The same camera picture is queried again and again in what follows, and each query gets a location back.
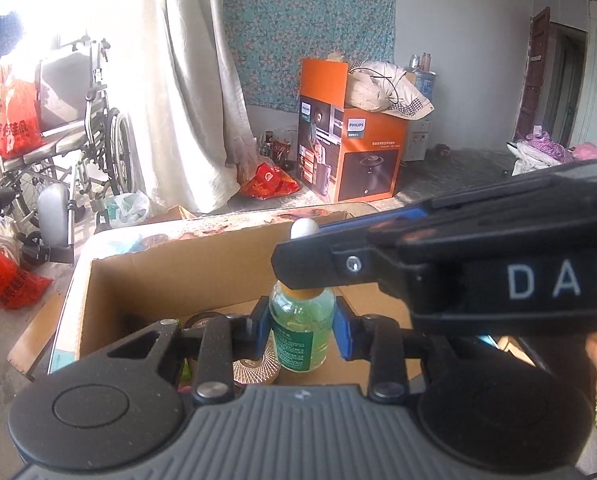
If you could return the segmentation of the black electrical tape roll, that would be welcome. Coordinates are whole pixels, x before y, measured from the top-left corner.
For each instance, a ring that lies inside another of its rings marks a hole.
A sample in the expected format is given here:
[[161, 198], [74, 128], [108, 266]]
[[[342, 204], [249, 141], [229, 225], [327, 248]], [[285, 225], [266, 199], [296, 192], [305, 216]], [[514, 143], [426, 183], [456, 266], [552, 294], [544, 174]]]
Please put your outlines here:
[[184, 322], [184, 329], [192, 328], [192, 330], [195, 330], [196, 328], [203, 328], [212, 318], [225, 318], [225, 314], [216, 311], [205, 311], [194, 314]]

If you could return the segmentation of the gold lid black jar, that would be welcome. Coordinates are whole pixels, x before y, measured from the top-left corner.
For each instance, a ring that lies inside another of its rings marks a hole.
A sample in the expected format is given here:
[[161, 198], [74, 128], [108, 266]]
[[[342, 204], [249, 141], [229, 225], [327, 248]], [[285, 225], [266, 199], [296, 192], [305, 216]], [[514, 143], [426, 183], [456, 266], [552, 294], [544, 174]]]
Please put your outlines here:
[[280, 370], [273, 334], [268, 336], [265, 351], [259, 360], [242, 359], [232, 363], [233, 381], [239, 388], [272, 384]]

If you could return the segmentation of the green dropper bottle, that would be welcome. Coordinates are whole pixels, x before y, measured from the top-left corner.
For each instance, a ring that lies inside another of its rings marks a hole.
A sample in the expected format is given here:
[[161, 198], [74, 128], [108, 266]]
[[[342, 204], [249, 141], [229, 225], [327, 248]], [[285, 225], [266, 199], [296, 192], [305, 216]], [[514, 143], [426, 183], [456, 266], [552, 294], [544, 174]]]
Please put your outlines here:
[[268, 310], [280, 365], [308, 373], [327, 359], [337, 297], [331, 288], [291, 289], [277, 281]]

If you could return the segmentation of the green glue stick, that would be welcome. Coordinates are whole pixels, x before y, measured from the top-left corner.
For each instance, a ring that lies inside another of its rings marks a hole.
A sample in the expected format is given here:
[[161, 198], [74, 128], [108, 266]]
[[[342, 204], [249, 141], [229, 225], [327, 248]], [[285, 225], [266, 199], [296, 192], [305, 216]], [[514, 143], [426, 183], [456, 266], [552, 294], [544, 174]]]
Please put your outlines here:
[[192, 383], [192, 373], [190, 370], [190, 365], [187, 360], [184, 360], [182, 363], [181, 374], [179, 378], [178, 388], [186, 388], [190, 387]]

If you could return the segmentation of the orange Philips box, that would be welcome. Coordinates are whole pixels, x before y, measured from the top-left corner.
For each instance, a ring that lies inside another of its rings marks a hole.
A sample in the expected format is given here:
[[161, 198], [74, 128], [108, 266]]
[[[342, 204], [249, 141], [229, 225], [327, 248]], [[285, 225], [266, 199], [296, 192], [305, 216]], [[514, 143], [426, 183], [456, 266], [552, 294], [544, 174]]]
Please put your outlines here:
[[349, 66], [301, 66], [297, 179], [327, 203], [384, 200], [395, 192], [408, 122], [345, 104]]

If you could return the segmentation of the white quilted basket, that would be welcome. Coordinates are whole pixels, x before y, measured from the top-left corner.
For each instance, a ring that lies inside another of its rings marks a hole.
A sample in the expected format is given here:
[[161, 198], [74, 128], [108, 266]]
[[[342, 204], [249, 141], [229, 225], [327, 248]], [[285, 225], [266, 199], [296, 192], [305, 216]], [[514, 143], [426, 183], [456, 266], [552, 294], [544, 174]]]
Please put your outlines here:
[[513, 176], [574, 162], [572, 153], [561, 144], [553, 142], [544, 131], [531, 133], [522, 140], [508, 142], [507, 149], [515, 156]]

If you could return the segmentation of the open cardboard box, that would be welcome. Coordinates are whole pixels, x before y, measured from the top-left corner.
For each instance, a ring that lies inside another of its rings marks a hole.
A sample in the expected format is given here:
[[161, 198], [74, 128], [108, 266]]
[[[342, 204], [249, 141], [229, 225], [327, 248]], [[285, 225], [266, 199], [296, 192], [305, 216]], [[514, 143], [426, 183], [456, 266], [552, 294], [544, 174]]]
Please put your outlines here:
[[[201, 237], [179, 235], [143, 252], [94, 259], [91, 266], [78, 359], [162, 318], [184, 324], [204, 311], [250, 313], [276, 283], [270, 258], [290, 239], [291, 221], [222, 231]], [[402, 301], [376, 284], [336, 288], [357, 315], [381, 314], [411, 328]], [[346, 362], [330, 337], [327, 359], [310, 373], [282, 368], [277, 385], [353, 384], [367, 389], [369, 363]]]

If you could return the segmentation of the red snack bag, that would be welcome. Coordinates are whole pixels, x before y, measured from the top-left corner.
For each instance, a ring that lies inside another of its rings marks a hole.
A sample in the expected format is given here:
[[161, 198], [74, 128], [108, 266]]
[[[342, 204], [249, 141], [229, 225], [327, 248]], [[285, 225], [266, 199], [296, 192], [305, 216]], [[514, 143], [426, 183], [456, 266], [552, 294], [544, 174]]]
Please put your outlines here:
[[241, 186], [239, 194], [256, 200], [271, 200], [300, 191], [300, 185], [282, 168], [261, 162], [254, 177]]

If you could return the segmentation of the white cap on box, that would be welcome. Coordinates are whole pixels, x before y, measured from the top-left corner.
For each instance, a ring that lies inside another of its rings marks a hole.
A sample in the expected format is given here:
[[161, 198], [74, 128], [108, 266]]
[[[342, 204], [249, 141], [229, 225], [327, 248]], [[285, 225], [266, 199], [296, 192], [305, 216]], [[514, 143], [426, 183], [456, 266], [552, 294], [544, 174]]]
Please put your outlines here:
[[420, 120], [434, 112], [432, 102], [416, 87], [407, 70], [387, 62], [350, 68], [345, 104], [405, 120]]

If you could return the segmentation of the small wooden stool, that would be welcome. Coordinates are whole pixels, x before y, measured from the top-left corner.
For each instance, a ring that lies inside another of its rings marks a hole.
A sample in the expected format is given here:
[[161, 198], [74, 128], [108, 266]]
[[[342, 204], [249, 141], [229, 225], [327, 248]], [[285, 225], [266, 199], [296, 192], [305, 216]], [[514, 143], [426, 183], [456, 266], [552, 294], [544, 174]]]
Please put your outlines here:
[[56, 336], [63, 304], [62, 294], [52, 294], [8, 353], [9, 364], [30, 382], [35, 380], [34, 371]]

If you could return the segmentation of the white curtain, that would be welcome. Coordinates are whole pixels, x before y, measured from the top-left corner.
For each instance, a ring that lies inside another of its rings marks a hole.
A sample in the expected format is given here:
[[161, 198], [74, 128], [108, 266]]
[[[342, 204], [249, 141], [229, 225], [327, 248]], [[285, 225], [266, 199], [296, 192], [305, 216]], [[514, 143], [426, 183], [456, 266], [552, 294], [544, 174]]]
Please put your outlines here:
[[155, 203], [208, 214], [239, 191], [254, 154], [224, 0], [135, 0], [128, 76], [143, 185]]

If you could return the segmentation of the red bag on floor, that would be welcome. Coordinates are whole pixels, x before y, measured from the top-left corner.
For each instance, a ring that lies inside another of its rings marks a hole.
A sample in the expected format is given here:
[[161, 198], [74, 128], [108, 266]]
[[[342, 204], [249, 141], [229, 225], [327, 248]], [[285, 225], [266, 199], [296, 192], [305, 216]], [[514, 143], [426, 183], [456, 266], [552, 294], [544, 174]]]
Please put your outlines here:
[[0, 308], [18, 310], [31, 306], [52, 284], [52, 278], [21, 268], [0, 249]]

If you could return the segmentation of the wheelchair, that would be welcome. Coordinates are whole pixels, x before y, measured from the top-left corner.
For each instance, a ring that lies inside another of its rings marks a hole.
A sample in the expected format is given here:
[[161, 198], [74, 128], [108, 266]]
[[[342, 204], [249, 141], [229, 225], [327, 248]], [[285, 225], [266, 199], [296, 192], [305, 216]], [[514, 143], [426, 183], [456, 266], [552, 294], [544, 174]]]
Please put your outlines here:
[[14, 194], [3, 212], [14, 220], [30, 266], [73, 263], [77, 223], [92, 212], [97, 231], [108, 231], [105, 197], [134, 188], [131, 123], [111, 105], [103, 79], [110, 48], [106, 39], [84, 36], [39, 63], [41, 144], [0, 162], [0, 188]]

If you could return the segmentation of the red plastic bag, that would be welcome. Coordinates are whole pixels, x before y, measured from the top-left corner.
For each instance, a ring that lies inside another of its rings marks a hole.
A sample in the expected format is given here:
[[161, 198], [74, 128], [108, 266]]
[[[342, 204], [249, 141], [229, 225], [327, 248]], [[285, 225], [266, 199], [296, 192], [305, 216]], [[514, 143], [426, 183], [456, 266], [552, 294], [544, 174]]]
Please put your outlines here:
[[0, 93], [0, 157], [21, 157], [44, 143], [32, 82], [12, 79]]

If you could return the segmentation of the teal patterned wall cloth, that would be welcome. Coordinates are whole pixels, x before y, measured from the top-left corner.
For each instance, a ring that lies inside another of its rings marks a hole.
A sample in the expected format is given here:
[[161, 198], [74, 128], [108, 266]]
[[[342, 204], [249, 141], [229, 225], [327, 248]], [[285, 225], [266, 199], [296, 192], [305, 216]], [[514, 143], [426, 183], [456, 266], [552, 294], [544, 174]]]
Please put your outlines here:
[[293, 113], [304, 58], [391, 62], [396, 0], [224, 0], [246, 104]]

